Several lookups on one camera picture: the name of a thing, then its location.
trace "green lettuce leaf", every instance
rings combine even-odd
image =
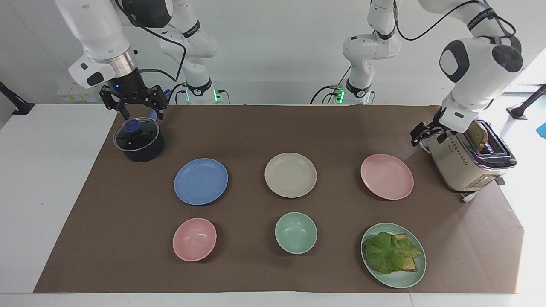
[[[400,270],[406,257],[422,254],[408,239],[396,241],[393,235],[386,232],[369,238],[365,248],[370,266],[383,274]]]

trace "pink bowl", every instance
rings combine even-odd
[[[375,195],[398,200],[413,190],[413,175],[399,159],[378,153],[371,155],[360,166],[362,181]]]
[[[196,217],[182,223],[174,233],[173,249],[184,261],[199,261],[216,245],[216,229],[206,219]]]

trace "green bowl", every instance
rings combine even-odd
[[[286,213],[275,225],[275,239],[282,249],[299,255],[313,248],[317,241],[317,226],[303,213]]]
[[[380,232],[386,232],[389,234],[407,234],[408,240],[423,253],[422,255],[417,255],[414,257],[415,264],[417,266],[417,272],[397,271],[390,274],[383,274],[372,269],[366,257],[365,243],[368,238],[375,237]],[[362,242],[360,243],[360,253],[362,254],[362,260],[364,261],[366,268],[368,269],[368,271],[370,271],[373,277],[389,287],[398,289],[409,288],[420,282],[425,275],[426,257],[423,246],[421,245],[419,240],[417,240],[415,235],[413,235],[413,233],[400,225],[393,223],[379,223],[370,227],[368,230],[366,230],[364,236],[362,237]]]

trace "white table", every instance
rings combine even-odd
[[[546,140],[535,129],[546,121],[546,99],[527,111],[530,120],[507,120],[504,108],[523,100],[500,98],[482,116],[518,159],[502,188],[525,229],[518,294],[32,294],[115,117],[101,105],[36,105],[0,130],[0,306],[542,305],[546,265],[540,239],[546,210],[539,197],[546,188],[541,179],[546,163],[539,156],[544,156]]]

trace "brown tablecloth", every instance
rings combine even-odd
[[[512,293],[523,229],[500,189],[491,185],[462,204],[431,157],[410,145],[409,131],[436,110],[170,106],[161,122],[165,149],[146,163],[113,146],[118,117],[34,290]],[[284,199],[267,187],[265,165],[282,152],[315,164],[317,184],[306,196]],[[366,189],[360,164],[376,153],[409,166],[411,195],[390,202]],[[173,180],[201,157],[222,162],[229,185],[213,203],[191,206],[176,197]],[[318,228],[314,248],[299,256],[284,252],[274,236],[277,219],[291,211],[309,215]],[[207,258],[188,263],[175,256],[172,237],[193,217],[212,221],[218,241]],[[366,270],[361,237],[380,222],[406,227],[423,244],[428,266],[414,287],[389,288]]]

